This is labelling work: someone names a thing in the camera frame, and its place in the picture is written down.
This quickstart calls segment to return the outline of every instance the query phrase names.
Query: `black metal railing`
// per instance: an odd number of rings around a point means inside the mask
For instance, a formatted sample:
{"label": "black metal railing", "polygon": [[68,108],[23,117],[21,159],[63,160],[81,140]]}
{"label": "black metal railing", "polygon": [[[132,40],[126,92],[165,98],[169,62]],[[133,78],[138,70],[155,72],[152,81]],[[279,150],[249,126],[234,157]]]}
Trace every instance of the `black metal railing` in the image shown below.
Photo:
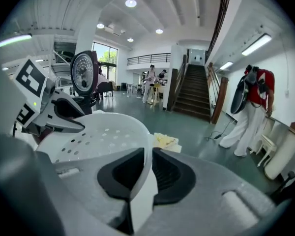
{"label": "black metal railing", "polygon": [[215,42],[216,42],[216,39],[217,39],[217,37],[220,33],[220,30],[222,28],[229,1],[230,0],[221,0],[220,9],[219,9],[218,16],[217,16],[217,21],[216,21],[213,37],[212,37],[210,46],[206,52],[206,61],[212,52],[212,49],[213,49]]}
{"label": "black metal railing", "polygon": [[150,54],[128,59],[128,65],[144,64],[144,63],[157,63],[157,62],[170,62],[170,53]]}

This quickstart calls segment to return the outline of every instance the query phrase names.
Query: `floor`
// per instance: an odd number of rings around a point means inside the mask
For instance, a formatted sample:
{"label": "floor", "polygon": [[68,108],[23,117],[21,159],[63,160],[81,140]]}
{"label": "floor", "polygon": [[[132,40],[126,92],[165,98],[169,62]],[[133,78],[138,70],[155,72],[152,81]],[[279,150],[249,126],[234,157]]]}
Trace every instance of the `floor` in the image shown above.
{"label": "floor", "polygon": [[122,91],[114,92],[113,98],[104,97],[93,110],[130,115],[140,120],[151,134],[157,132],[176,137],[179,139],[178,144],[182,146],[181,153],[221,164],[264,193],[271,193],[279,186],[278,180],[272,181],[265,177],[262,166],[256,167],[262,156],[248,153],[247,157],[238,158],[233,154],[236,144],[224,149],[218,146],[221,138],[206,139],[213,131],[222,132],[226,128],[224,134],[227,135],[233,129],[235,124],[224,113],[218,123],[212,125],[198,118],[163,111],[158,105],[153,108],[143,104],[140,95],[127,95]]}

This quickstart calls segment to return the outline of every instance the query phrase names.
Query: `ceiling light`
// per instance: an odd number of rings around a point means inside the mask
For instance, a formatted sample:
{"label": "ceiling light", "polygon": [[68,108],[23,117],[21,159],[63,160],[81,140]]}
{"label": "ceiling light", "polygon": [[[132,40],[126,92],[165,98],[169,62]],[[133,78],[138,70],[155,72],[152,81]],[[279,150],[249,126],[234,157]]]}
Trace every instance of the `ceiling light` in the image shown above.
{"label": "ceiling light", "polygon": [[25,34],[25,35],[21,35],[21,36],[8,38],[8,39],[3,40],[3,41],[0,42],[0,47],[8,45],[8,44],[15,43],[15,42],[18,42],[18,41],[26,40],[26,39],[31,39],[31,35],[30,34]]}
{"label": "ceiling light", "polygon": [[250,45],[247,49],[245,49],[241,54],[243,54],[244,56],[248,56],[249,54],[257,50],[258,48],[268,43],[271,39],[272,39],[271,36],[269,36],[268,34],[264,34],[252,45]]}
{"label": "ceiling light", "polygon": [[231,66],[232,64],[233,64],[233,62],[228,61],[225,65],[221,66],[220,69],[221,69],[221,70],[224,70],[224,69],[226,69],[227,67]]}
{"label": "ceiling light", "polygon": [[103,24],[98,24],[97,25],[97,28],[99,28],[99,29],[103,29],[105,26],[103,25]]}
{"label": "ceiling light", "polygon": [[126,6],[127,7],[130,7],[130,8],[133,8],[137,5],[137,2],[135,0],[127,0],[126,1]]}

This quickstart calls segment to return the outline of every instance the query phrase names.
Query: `white chair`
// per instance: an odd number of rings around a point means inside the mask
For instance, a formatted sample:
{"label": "white chair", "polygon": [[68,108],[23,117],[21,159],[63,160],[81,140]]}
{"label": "white chair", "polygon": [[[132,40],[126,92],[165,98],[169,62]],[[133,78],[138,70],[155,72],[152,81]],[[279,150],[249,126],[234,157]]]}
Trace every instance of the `white chair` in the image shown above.
{"label": "white chair", "polygon": [[132,84],[127,84],[127,93],[133,94],[133,85]]}
{"label": "white chair", "polygon": [[271,158],[273,157],[273,155],[276,152],[277,146],[275,145],[275,143],[273,141],[270,140],[269,137],[262,135],[261,136],[261,146],[258,149],[258,151],[256,152],[256,155],[260,153],[260,151],[262,150],[262,148],[265,149],[265,155],[264,157],[261,159],[261,161],[258,163],[257,167],[259,167],[262,162],[269,156],[269,159],[267,161],[265,161],[264,163],[264,167],[268,164],[268,162],[271,160]]}

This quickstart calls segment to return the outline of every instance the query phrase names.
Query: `white plastic basket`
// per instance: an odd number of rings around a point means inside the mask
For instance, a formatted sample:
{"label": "white plastic basket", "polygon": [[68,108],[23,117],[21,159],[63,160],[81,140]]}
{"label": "white plastic basket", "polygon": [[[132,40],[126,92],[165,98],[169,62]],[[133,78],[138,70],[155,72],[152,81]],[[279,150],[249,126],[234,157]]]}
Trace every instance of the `white plastic basket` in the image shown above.
{"label": "white plastic basket", "polygon": [[75,119],[85,129],[80,133],[49,134],[37,151],[53,163],[99,157],[130,148],[144,148],[145,162],[152,157],[152,136],[137,119],[117,113],[97,113]]}

